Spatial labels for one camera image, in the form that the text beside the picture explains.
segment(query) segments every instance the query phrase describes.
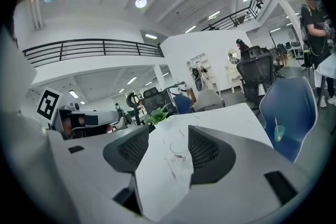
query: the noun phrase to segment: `floor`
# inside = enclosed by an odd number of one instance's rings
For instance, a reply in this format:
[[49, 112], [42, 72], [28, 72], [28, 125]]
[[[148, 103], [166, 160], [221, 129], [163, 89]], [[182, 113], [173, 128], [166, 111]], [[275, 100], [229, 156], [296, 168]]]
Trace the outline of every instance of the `floor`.
[[[314, 86], [314, 76], [312, 70], [310, 70], [310, 76], [308, 70], [300, 67], [299, 63], [295, 59], [288, 59], [287, 67], [283, 67], [280, 70], [282, 76], [288, 78], [306, 77], [316, 94]], [[240, 88], [235, 89], [235, 93], [224, 91], [221, 93], [226, 106], [235, 105], [245, 102], [244, 94], [240, 91]], [[246, 102], [251, 108], [254, 106], [250, 102]], [[265, 121], [260, 114], [258, 120], [264, 126]], [[305, 142], [302, 146], [300, 155], [296, 161], [296, 165], [302, 169], [311, 179], [317, 179], [323, 170], [326, 161], [329, 158], [329, 154], [333, 149], [336, 141], [336, 134], [331, 136], [330, 132], [336, 124], [336, 106], [328, 104], [326, 108], [319, 108], [318, 121], [313, 130], [307, 135]]]

